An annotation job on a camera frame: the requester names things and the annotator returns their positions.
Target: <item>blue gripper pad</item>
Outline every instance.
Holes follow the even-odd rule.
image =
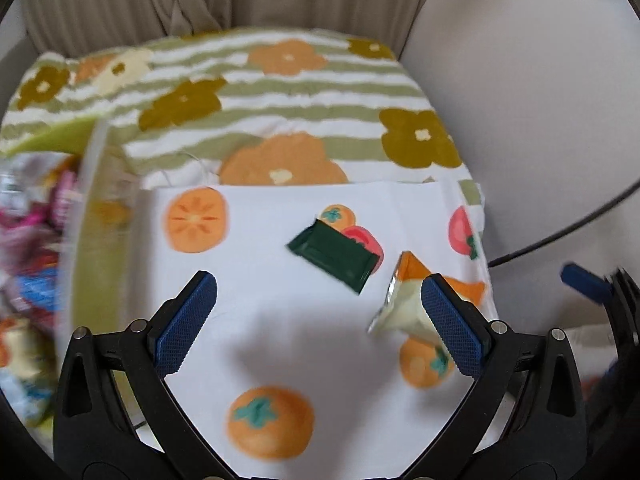
[[[196,336],[216,304],[216,279],[204,270],[196,272],[174,300],[169,300],[151,318],[149,351],[162,378],[175,374]]]
[[[491,349],[484,316],[473,304],[460,300],[440,274],[424,279],[422,306],[463,375],[477,379]]]
[[[576,263],[565,264],[560,272],[560,279],[594,303],[605,304],[613,297],[613,288],[609,282]]]

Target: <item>blue textured pad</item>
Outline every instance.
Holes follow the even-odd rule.
[[[456,307],[429,278],[420,290],[422,306],[463,375],[477,379],[482,373],[482,345]]]
[[[216,304],[218,285],[207,273],[156,342],[154,363],[161,377],[175,374]]]
[[[610,283],[573,262],[562,268],[560,279],[565,285],[577,290],[597,304],[605,304],[613,296]]]

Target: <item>silver screw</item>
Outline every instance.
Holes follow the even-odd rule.
[[[491,323],[491,330],[497,334],[504,334],[509,328],[501,321],[494,321]]]
[[[145,328],[146,328],[146,321],[144,319],[137,319],[129,325],[129,329],[132,332],[136,332],[136,333],[142,332]]]
[[[562,341],[566,337],[566,335],[559,328],[555,328],[551,331],[551,337],[553,337],[553,339],[556,339],[557,341]]]
[[[82,339],[89,333],[85,326],[79,326],[74,330],[74,339]]]

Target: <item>dark green packet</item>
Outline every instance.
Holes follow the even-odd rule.
[[[320,220],[287,244],[289,250],[349,285],[358,294],[379,256]]]

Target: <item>black cable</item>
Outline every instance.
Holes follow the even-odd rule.
[[[620,205],[620,203],[624,202],[627,198],[629,198],[631,195],[633,195],[633,193],[635,193],[639,189],[640,189],[640,179],[636,180],[631,186],[627,187],[622,193],[619,193],[618,195],[613,197],[611,200],[609,200],[606,204],[600,206],[599,208],[597,208],[595,211],[588,214],[584,218],[581,218],[577,222],[574,222],[573,224],[565,227],[564,229],[560,229],[557,233],[553,233],[552,235],[549,235],[546,238],[542,238],[542,240],[534,244],[523,247],[520,250],[515,251],[514,253],[505,254],[504,256],[500,256],[499,258],[491,260],[488,264],[489,267],[497,267],[502,264],[506,264],[511,260],[515,260],[516,258],[524,256],[525,254],[532,253],[534,251],[537,251],[538,249],[541,249],[542,247],[552,244],[553,242],[557,242],[561,238],[564,238],[565,236],[570,235],[574,231],[577,231],[578,229],[580,229],[581,227],[584,227],[587,224],[590,224],[594,220],[600,218],[604,214],[616,208],[617,206]]]

